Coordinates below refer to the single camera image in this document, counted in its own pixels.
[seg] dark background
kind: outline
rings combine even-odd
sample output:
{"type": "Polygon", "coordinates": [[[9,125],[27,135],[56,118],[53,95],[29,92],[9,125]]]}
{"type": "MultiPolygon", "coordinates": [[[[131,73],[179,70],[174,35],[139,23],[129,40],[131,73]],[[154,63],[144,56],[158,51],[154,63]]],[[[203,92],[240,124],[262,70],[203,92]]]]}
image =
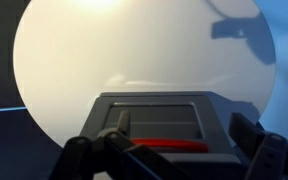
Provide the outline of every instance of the dark background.
{"type": "MultiPolygon", "coordinates": [[[[0,0],[0,108],[24,106],[14,78],[13,42],[28,0],[0,0]]],[[[0,112],[0,180],[47,179],[61,148],[26,110],[0,112]]]]}

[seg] white round surface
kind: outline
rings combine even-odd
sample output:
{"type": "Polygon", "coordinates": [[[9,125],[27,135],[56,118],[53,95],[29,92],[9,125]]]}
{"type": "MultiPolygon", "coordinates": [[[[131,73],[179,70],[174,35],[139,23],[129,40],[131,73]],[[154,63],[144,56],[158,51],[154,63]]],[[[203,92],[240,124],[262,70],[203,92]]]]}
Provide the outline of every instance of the white round surface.
{"type": "Polygon", "coordinates": [[[252,0],[33,0],[16,34],[16,82],[61,146],[101,92],[213,91],[262,113],[275,65],[258,14],[252,0]]]}

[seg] red part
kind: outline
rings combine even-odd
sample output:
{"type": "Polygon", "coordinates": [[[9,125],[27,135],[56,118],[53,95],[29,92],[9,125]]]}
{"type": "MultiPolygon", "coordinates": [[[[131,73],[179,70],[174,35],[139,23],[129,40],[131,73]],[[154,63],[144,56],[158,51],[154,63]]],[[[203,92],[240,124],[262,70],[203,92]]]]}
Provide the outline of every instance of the red part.
{"type": "Polygon", "coordinates": [[[160,138],[134,138],[131,139],[134,144],[144,144],[148,147],[175,148],[185,151],[194,151],[207,153],[207,144],[201,142],[178,140],[178,139],[160,139],[160,138]]]}

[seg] red strip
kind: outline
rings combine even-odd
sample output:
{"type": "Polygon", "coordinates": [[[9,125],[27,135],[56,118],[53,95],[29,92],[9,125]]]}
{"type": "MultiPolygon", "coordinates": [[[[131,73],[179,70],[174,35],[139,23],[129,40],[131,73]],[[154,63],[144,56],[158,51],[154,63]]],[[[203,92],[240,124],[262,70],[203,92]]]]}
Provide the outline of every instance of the red strip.
{"type": "Polygon", "coordinates": [[[175,148],[185,151],[194,151],[199,153],[207,153],[208,147],[205,143],[178,140],[178,139],[159,139],[159,138],[134,138],[131,139],[134,144],[144,144],[148,147],[165,147],[175,148]]]}

